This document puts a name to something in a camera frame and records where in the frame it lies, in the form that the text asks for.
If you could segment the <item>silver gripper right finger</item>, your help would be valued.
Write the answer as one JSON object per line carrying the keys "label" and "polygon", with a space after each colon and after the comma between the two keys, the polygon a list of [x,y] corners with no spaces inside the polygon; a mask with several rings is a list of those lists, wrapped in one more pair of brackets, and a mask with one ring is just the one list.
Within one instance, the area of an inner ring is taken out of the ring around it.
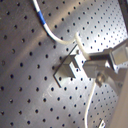
{"label": "silver gripper right finger", "polygon": [[85,54],[87,60],[107,60],[110,65],[119,65],[128,61],[128,45],[119,44],[102,52]]}

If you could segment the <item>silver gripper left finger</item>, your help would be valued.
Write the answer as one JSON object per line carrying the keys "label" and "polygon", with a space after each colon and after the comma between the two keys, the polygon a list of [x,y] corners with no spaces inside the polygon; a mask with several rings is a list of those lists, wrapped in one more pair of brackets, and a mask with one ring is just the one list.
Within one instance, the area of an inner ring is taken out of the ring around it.
{"label": "silver gripper left finger", "polygon": [[99,87],[108,84],[117,95],[120,94],[127,70],[120,68],[118,72],[106,67],[104,64],[93,64],[85,62],[83,69],[89,78],[94,78]]}

